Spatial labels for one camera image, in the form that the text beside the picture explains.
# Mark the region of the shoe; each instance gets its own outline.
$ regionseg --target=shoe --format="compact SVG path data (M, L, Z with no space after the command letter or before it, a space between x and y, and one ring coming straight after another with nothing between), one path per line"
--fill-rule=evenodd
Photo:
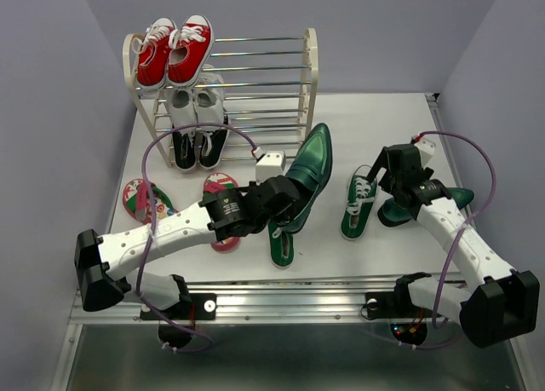
M174 159L178 169L181 172L193 170L197 165L194 148L195 132L172 133L172 143L174 144Z
M173 128L197 122L191 90L171 90L166 93L166 98ZM197 163L193 147L195 131L187 130L172 133L172 143L174 144L175 162L178 168L182 172L188 172L195 168Z
M293 262L293 236L284 232L273 221L269 222L268 231L272 264L285 269Z
M344 239L355 240L364 233L375 202L377 182L366 178L369 165L360 165L348 182L347 208L341 222Z
M316 124L304 140L286 177L293 181L301 199L284 212L278 226L287 233L298 233L305 226L314 201L324 190L333 169L330 129Z
M448 188L448 190L452 195L452 199L455 200L456 207L459 210L471 204L471 201L473 201L473 198L475 197L475 194L471 189ZM404 223L407 223L413 219L409 211L397 205L393 201L393 198L387 199L384 202L384 204L378 210L377 215L378 219L385 227L398 227L399 225L403 225Z
M214 68L211 65L204 65L204 68ZM202 72L198 77L199 84L223 84L223 78L213 72ZM195 111L198 122L229 124L229 117L223 110L223 99L225 91L222 88L195 89ZM218 129L200 125L203 131L203 143L198 158L199 163L206 170L212 170L221 161L221 154L229 136L228 129Z
M133 51L138 55L136 80L145 90L156 90L166 79L165 67L172 50L169 46L170 33L175 23L167 18L157 19L146 29L144 40L132 42Z
M170 33L169 46L169 81L176 86L192 87L214 46L210 22L200 14L191 16L180 29Z

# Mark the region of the black and white sneaker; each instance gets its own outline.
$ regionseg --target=black and white sneaker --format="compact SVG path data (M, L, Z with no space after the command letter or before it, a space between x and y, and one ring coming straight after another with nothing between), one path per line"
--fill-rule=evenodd
M185 134L172 133L174 144L174 157L176 165L181 172L189 172L195 168L197 159L195 157L195 133L193 131Z
M229 124L229 118L225 114L223 123ZM229 136L228 129L217 129L216 131L203 132L203 144L201 145L201 153L198 158L199 163L206 170L212 170L217 167L221 161L223 148L227 143Z

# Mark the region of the green dress shoe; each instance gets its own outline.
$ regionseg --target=green dress shoe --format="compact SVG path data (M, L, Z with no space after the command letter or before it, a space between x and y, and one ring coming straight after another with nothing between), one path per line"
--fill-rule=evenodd
M348 181L347 208L341 222L341 235L347 240L356 240L364 233L367 220L375 202L377 183L368 180L371 167L360 165Z
M333 168L333 147L330 129L326 124L316 124L302 143L286 177L293 181L301 199L286 210L278 226L287 233L302 230L311 207L324 190Z
M466 188L448 188L452 198L456 201L456 206L459 210L468 206L475 194L471 189ZM384 202L384 205L378 210L378 219L380 219L382 225L385 227L398 227L403 225L412 219L409 211L401 208L395 202L393 198L390 198Z
M284 269L293 262L293 237L276 223L268 224L271 260L274 266Z

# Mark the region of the white sneaker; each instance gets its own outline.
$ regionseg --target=white sneaker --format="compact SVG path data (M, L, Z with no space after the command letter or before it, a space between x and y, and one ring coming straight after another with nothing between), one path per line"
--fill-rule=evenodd
M205 69L213 69L211 65L204 65ZM213 72L201 72L198 75L197 84L223 84L223 78ZM221 87L209 87L207 89L194 89L195 111L200 123L223 123L223 99L225 90ZM204 127L207 131L216 130L217 127Z
M211 65L204 65L204 68L214 68ZM198 77L198 84L223 84L223 78L213 72L201 72ZM198 122L229 124L229 119L223 110L225 90L223 88L210 87L206 89L195 89L195 111ZM221 161L223 148L229 136L228 129L218 127L201 126L203 130L203 144L201 145L199 163L207 170L215 168Z
M172 125L180 127L184 124L197 122L193 93L191 90L170 90L167 92L169 103L170 120Z
M169 103L170 120L173 127L197 122L193 93L191 90L171 90L167 93ZM197 159L193 144L195 142L195 130L187 129L172 134L174 144L175 162L180 171L188 172L195 168Z

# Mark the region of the gray wall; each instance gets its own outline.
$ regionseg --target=gray wall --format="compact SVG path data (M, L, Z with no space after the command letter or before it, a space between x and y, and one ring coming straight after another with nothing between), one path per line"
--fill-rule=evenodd
M543 134L545 134L545 0L496 0L445 92L440 110L448 129L477 141L496 165L495 200L477 224L518 270L545 283L543 254ZM471 147L453 143L466 187L482 203L490 177ZM545 302L528 336L545 371Z
M318 32L320 91L441 91L494 0L88 0L116 55L130 32L207 15L217 37ZM216 49L234 49L234 44ZM244 49L253 49L244 45ZM251 64L282 64L262 57ZM236 66L242 58L215 58ZM242 81L278 74L233 73Z
M77 233L104 231L132 122L85 0L0 0L0 389L49 389Z

